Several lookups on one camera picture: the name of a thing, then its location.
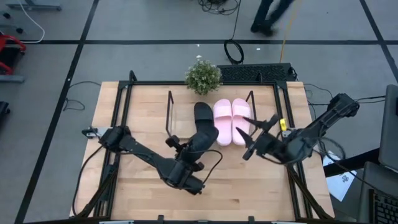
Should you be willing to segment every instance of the potted plant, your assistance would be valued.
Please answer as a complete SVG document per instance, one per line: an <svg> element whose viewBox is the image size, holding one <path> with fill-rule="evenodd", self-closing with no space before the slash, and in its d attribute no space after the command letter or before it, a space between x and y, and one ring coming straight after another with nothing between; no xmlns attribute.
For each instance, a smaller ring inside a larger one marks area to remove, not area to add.
<svg viewBox="0 0 398 224"><path fill-rule="evenodd" d="M221 70L209 61L198 60L185 73L185 83L196 94L206 95L220 86Z"/></svg>

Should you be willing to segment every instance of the wooden tabletop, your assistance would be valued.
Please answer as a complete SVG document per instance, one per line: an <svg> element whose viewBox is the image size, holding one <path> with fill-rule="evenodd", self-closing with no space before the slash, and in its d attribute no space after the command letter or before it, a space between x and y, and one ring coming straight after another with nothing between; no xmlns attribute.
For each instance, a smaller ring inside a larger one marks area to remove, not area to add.
<svg viewBox="0 0 398 224"><path fill-rule="evenodd" d="M92 123L94 127L110 125L117 86L117 82L102 83ZM179 85L133 86L127 125L137 141L164 157L175 155L174 149L165 144L169 90L172 91L174 99L172 131L175 131L175 134L183 133L181 126L194 127L192 108L198 101L204 101L212 106L222 98L231 101L235 98L246 99L252 90L258 120L269 119L276 113L274 92L271 86L221 86L218 91L207 96L195 95L186 86ZM312 120L303 83L288 83L288 92L296 128L304 128ZM286 117L281 91L280 100L284 117ZM191 109L183 112L182 108ZM118 122L121 119L122 109L123 103ZM278 125L271 129L272 134L278 131ZM99 146L98 140L88 140L83 161ZM226 147L214 144L211 149L219 150L224 155L224 159L211 174L203 193L196 196L184 190L175 190L166 186L153 167L133 155L123 155L111 218L113 220L156 220L158 215L164 215L165 220L244 221L248 220L248 216L254 216L258 221L294 220L284 166L275 165L257 156L244 161L242 156L246 151L245 148L234 144ZM83 209L98 188L104 154L105 150L102 149L89 161L83 171L75 204L78 212ZM203 180L217 160L217 154L205 153L200 159L205 169L194 175ZM303 161L303 166L308 189L325 211L334 216L320 157L313 154L311 158ZM304 217L301 194L299 194L299 201L301 216Z"/></svg>

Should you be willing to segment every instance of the yellow label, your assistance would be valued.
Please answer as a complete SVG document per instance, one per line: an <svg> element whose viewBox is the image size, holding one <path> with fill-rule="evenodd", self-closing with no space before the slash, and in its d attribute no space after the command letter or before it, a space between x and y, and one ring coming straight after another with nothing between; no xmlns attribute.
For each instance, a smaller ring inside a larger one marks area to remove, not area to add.
<svg viewBox="0 0 398 224"><path fill-rule="evenodd" d="M282 131L286 131L287 130L287 126L286 126L286 120L285 119L280 119L279 120L280 123L280 128Z"/></svg>

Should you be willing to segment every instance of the black pants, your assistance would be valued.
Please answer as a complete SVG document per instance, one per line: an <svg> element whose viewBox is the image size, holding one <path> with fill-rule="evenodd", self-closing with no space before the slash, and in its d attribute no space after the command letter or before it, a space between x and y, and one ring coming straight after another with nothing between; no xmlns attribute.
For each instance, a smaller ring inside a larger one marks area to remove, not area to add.
<svg viewBox="0 0 398 224"><path fill-rule="evenodd" d="M265 24L271 27L276 21L278 21L278 19L283 15L286 9L293 2L293 0L280 0L277 9L272 12L268 20L266 20L269 6L272 4L273 1L274 0L261 0L256 17L254 18L254 24Z"/></svg>

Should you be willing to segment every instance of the black shoe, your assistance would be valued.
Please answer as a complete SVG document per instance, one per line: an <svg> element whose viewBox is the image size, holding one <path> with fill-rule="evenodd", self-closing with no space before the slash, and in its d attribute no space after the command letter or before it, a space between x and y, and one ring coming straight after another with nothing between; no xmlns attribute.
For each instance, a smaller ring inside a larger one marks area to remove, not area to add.
<svg viewBox="0 0 398 224"><path fill-rule="evenodd" d="M270 26L267 26L265 24L262 24L259 26L259 31L266 35L267 37L272 37L273 35L276 34L276 30L272 29Z"/></svg>
<svg viewBox="0 0 398 224"><path fill-rule="evenodd" d="M250 31L253 32L253 33L259 32L259 27L260 26L258 24L253 23L251 25Z"/></svg>

